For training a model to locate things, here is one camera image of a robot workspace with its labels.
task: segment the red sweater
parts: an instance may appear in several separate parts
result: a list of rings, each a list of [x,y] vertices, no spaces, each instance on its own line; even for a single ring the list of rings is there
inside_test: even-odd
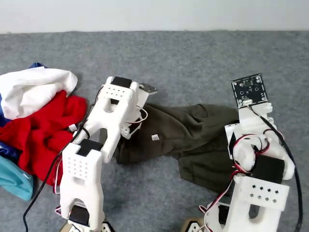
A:
[[[63,90],[41,110],[25,118],[18,118],[0,128],[0,141],[21,150],[18,166],[44,180],[59,151],[70,141],[69,125],[82,121],[87,111],[86,99],[66,97]],[[47,184],[53,185],[54,166]],[[62,164],[58,180],[62,177]]]

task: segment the black cable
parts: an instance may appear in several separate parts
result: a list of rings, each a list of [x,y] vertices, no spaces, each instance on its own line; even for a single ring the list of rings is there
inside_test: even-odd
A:
[[[70,140],[69,143],[72,143],[72,142],[77,138],[77,136],[80,134],[80,132],[82,131],[82,129],[84,128],[84,124],[86,123],[87,118],[88,118],[88,116],[89,116],[89,114],[90,114],[90,112],[91,112],[91,110],[92,110],[92,107],[93,107],[94,105],[95,105],[95,104],[91,104],[91,105],[90,105],[90,108],[89,108],[88,112],[86,113],[84,119],[82,120],[82,122],[81,122],[81,124],[80,124],[80,126],[79,126],[79,128],[78,128],[78,130],[77,130],[77,132],[76,132],[76,134],[73,136],[73,138]],[[49,167],[49,170],[48,170],[48,172],[47,172],[47,174],[46,174],[46,177],[45,177],[43,183],[41,184],[39,190],[36,192],[35,196],[33,197],[32,201],[31,201],[31,203],[30,203],[30,205],[28,206],[28,208],[25,210],[25,212],[24,212],[24,214],[23,214],[23,221],[24,221],[24,225],[25,225],[25,228],[26,228],[26,232],[28,232],[28,224],[27,224],[27,221],[26,221],[27,213],[29,212],[29,210],[32,208],[32,206],[33,206],[34,203],[36,202],[38,196],[40,195],[41,191],[43,190],[43,188],[44,188],[44,186],[45,186],[45,184],[46,184],[46,182],[47,182],[47,179],[48,179],[50,173],[52,172],[52,169],[53,169],[53,167],[54,167],[54,165],[55,165],[56,160],[62,155],[62,152],[63,152],[63,150],[67,147],[67,145],[66,145],[64,148],[62,148],[62,149],[60,150],[60,152],[59,152],[59,153],[55,156],[55,158],[53,159],[52,164],[51,164],[50,167]]]
[[[101,90],[103,89],[104,85],[101,86],[101,88],[98,90],[96,98],[95,98],[95,103],[97,103],[98,100],[98,95],[100,94]]]
[[[70,143],[77,137],[77,135],[79,135],[79,133],[76,133],[76,135],[70,140]],[[46,174],[46,177],[45,177],[43,183],[41,184],[39,190],[37,191],[37,193],[36,193],[35,196],[33,197],[33,199],[32,199],[32,201],[31,201],[30,205],[28,206],[28,208],[27,208],[27,209],[25,210],[25,212],[24,212],[23,221],[24,221],[24,225],[25,225],[25,228],[26,228],[26,232],[28,232],[28,225],[27,225],[27,221],[26,221],[27,213],[28,213],[29,210],[32,208],[33,204],[36,202],[38,196],[40,195],[41,191],[43,190],[43,188],[44,188],[44,186],[45,186],[45,184],[46,184],[46,182],[47,182],[47,179],[48,179],[48,177],[49,177],[49,175],[50,175],[50,173],[51,173],[51,171],[52,171],[52,169],[53,169],[53,167],[54,167],[54,165],[55,165],[56,160],[61,156],[62,151],[63,151],[66,147],[67,147],[67,145],[66,145],[64,148],[62,148],[61,151],[58,153],[58,155],[56,155],[55,158],[53,159],[53,162],[52,162],[52,164],[51,164],[50,167],[49,167],[49,170],[48,170],[48,172],[47,172],[47,174]]]
[[[296,224],[296,227],[295,227],[295,232],[299,232],[300,229],[301,229],[301,226],[303,224],[303,194],[302,194],[302,191],[301,191],[301,184],[300,184],[300,179],[299,179],[299,174],[298,174],[298,170],[297,170],[297,166],[296,166],[296,162],[294,160],[294,157],[291,153],[291,150],[289,148],[289,146],[286,144],[282,134],[280,134],[280,132],[278,132],[278,130],[276,128],[274,128],[274,126],[266,119],[264,118],[263,116],[259,115],[257,112],[255,112],[252,107],[248,107],[250,110],[252,110],[252,112],[254,114],[256,114],[257,116],[259,116],[263,122],[265,122],[266,125],[268,125],[274,132],[275,134],[278,136],[281,144],[283,145],[283,147],[285,148],[288,156],[290,157],[290,159],[292,160],[292,162],[294,163],[295,165],[295,180],[296,180],[296,186],[297,186],[297,194],[298,194],[298,221],[297,221],[297,224]]]
[[[74,226],[74,228],[75,228],[76,230],[78,230],[79,232],[81,232],[81,230],[78,229],[74,224],[72,224],[72,226]]]

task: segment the blue cloth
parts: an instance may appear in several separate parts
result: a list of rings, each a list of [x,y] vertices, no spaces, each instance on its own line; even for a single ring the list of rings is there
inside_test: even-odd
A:
[[[33,194],[33,177],[10,160],[0,156],[0,186],[27,201]]]
[[[17,150],[15,147],[9,146],[0,141],[0,156],[7,158],[17,164],[20,156],[20,151]]]
[[[29,67],[29,69],[38,68],[38,67],[45,67],[46,69],[48,68],[48,67],[46,67],[45,65],[43,65],[43,64],[41,64],[41,63],[39,63],[39,62],[35,62],[35,63],[31,64],[31,66]]]
[[[5,124],[7,124],[9,121],[11,121],[11,120],[4,117],[4,114],[3,114],[3,111],[2,111],[2,108],[1,108],[1,105],[0,105],[0,127],[4,127]]]

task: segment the dark green pants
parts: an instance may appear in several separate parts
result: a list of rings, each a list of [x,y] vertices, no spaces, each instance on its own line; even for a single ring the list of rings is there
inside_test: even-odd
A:
[[[171,155],[179,162],[181,178],[218,192],[226,187],[233,169],[224,126],[238,120],[236,110],[206,104],[146,104],[144,109],[148,118],[140,130],[118,145],[118,163]]]

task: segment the gray carpet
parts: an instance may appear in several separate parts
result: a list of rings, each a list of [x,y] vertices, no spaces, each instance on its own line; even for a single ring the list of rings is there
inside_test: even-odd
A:
[[[298,163],[309,231],[309,32],[68,32],[0,35],[0,73],[39,61],[71,70],[75,94],[92,101],[110,75],[159,89],[149,102],[168,106],[214,103],[235,107],[230,80],[262,72],[272,116]],[[139,165],[103,166],[104,210],[117,232],[178,232],[197,206],[215,193],[184,180],[177,161],[162,157]],[[280,232],[294,231],[295,182]],[[30,232],[57,232],[65,222],[53,210],[58,196],[46,187],[27,219]],[[0,231],[22,232],[28,202],[0,188]]]

